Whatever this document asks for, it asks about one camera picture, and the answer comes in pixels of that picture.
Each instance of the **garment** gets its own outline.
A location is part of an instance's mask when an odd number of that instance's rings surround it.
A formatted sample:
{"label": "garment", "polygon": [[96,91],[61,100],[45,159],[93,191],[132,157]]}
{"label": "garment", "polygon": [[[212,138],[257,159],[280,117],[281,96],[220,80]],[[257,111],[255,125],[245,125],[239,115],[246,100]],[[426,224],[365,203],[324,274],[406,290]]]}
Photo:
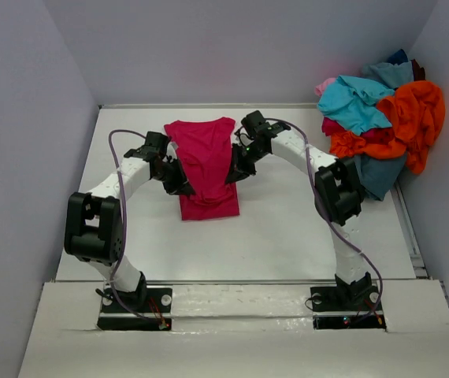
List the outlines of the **garment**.
{"label": "garment", "polygon": [[406,145],[406,166],[421,173],[445,119],[441,89],[430,81],[414,81],[398,88],[394,96],[383,98],[377,108],[391,121],[395,139]]}
{"label": "garment", "polygon": [[319,85],[316,85],[314,92],[316,92],[316,95],[321,97],[322,94],[325,92],[326,88],[328,87],[328,85],[335,83],[335,81],[336,81],[336,78],[334,78],[334,77],[330,77],[330,78],[326,79]]}
{"label": "garment", "polygon": [[368,143],[366,139],[353,132],[337,132],[332,135],[329,153],[338,158],[353,157],[357,154],[367,154],[376,159],[398,158],[406,151],[406,146],[397,138],[386,144]]}
{"label": "garment", "polygon": [[[326,136],[331,136],[337,132],[345,132],[345,128],[340,126],[338,122],[324,117],[321,126],[322,132]],[[388,144],[394,138],[392,128],[371,128],[367,132],[363,132],[361,137],[367,143]]]}
{"label": "garment", "polygon": [[406,161],[406,153],[395,159],[378,160],[366,154],[354,156],[359,180],[366,196],[378,201],[391,190]]}
{"label": "garment", "polygon": [[395,92],[377,81],[338,76],[328,85],[317,108],[348,131],[361,135],[371,128],[390,128],[391,122],[375,105]]}
{"label": "garment", "polygon": [[415,81],[426,80],[426,71],[424,67],[421,67],[415,59],[412,59],[412,72]]}
{"label": "garment", "polygon": [[391,89],[414,81],[411,61],[406,61],[401,65],[392,65],[386,62],[376,65],[363,65],[361,74],[366,79],[378,81]]}
{"label": "garment", "polygon": [[399,49],[386,60],[387,63],[391,63],[392,65],[401,65],[406,61],[408,61],[408,57],[404,49]]}
{"label": "garment", "polygon": [[225,117],[210,122],[177,120],[165,125],[195,190],[194,195],[179,197],[183,221],[239,215],[236,186],[225,184],[232,159],[230,135],[234,127],[235,121]]}

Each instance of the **white table surface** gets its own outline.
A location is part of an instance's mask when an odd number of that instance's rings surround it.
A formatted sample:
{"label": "white table surface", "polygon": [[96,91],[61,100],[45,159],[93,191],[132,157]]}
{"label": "white table surface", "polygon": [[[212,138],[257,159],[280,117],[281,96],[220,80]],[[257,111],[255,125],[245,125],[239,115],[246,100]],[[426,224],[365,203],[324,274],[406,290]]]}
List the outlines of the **white table surface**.
{"label": "white table surface", "polygon": [[171,332],[104,332],[100,286],[45,285],[20,378],[449,376],[437,281],[385,281],[387,332],[314,331],[310,285],[177,285]]}
{"label": "white table surface", "polygon": [[[312,144],[328,150],[321,133],[322,115],[311,108],[260,109],[265,117],[297,124]],[[113,172],[107,137],[115,128],[145,133],[163,130],[175,120],[219,117],[240,120],[254,108],[191,107],[102,109],[91,142],[80,191],[88,191]],[[143,143],[132,135],[115,135],[122,155]],[[237,183],[240,216],[222,220],[180,219],[179,199],[161,183],[143,185],[128,201],[126,254],[149,281],[174,280],[332,280],[335,253],[329,229],[317,215],[308,179],[286,161],[268,156],[258,174]],[[363,250],[384,278],[414,278],[405,237],[391,194],[383,202],[362,204]],[[100,280],[89,265],[62,255],[57,280]]]}

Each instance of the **pink cloth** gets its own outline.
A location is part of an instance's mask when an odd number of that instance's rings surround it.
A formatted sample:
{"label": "pink cloth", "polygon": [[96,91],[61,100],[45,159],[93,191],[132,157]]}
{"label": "pink cloth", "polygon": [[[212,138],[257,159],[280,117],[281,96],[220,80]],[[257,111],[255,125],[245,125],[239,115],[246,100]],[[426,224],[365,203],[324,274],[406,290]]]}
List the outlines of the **pink cloth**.
{"label": "pink cloth", "polygon": [[[324,117],[322,120],[321,130],[326,136],[333,135],[336,132],[347,131],[338,122],[327,117]],[[371,128],[367,132],[363,132],[361,137],[368,143],[388,144],[395,137],[395,133],[392,131],[392,128]]]}
{"label": "pink cloth", "polygon": [[328,87],[328,85],[335,83],[335,81],[336,81],[335,77],[330,77],[330,78],[326,79],[325,81],[323,81],[319,85],[316,85],[316,87],[314,89],[314,92],[316,92],[316,95],[321,97],[322,94],[326,91],[326,88]]}
{"label": "pink cloth", "polygon": [[194,195],[179,196],[183,221],[240,215],[236,186],[225,184],[232,160],[230,135],[234,127],[235,121],[225,117],[209,122],[177,120],[165,125],[195,190]]}

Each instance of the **orange cloth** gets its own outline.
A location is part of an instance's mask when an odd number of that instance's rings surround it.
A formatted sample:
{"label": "orange cloth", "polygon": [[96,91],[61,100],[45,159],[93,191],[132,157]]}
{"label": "orange cloth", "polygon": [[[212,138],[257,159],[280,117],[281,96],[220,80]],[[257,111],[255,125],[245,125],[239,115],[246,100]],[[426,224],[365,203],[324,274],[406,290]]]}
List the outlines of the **orange cloth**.
{"label": "orange cloth", "polygon": [[406,166],[421,173],[445,119],[441,89],[430,81],[414,81],[382,98],[377,108],[391,121],[395,137],[406,144]]}
{"label": "orange cloth", "polygon": [[424,170],[429,147],[440,134],[445,118],[442,91],[429,81],[415,81],[382,98],[377,108],[392,123],[395,138],[388,144],[367,143],[353,132],[332,134],[331,154],[338,158],[367,154],[376,159],[398,158],[407,151],[406,166],[416,174]]}

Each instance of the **pile of clothes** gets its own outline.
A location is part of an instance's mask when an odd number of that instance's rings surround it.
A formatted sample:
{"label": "pile of clothes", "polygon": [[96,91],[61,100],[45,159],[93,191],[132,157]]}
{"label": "pile of clothes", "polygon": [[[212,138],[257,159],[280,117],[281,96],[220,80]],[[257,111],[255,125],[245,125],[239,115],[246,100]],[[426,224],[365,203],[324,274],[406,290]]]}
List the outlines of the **pile of clothes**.
{"label": "pile of clothes", "polygon": [[384,200],[403,166],[420,174],[443,126],[443,94],[403,50],[316,86],[330,153],[354,157],[366,194]]}

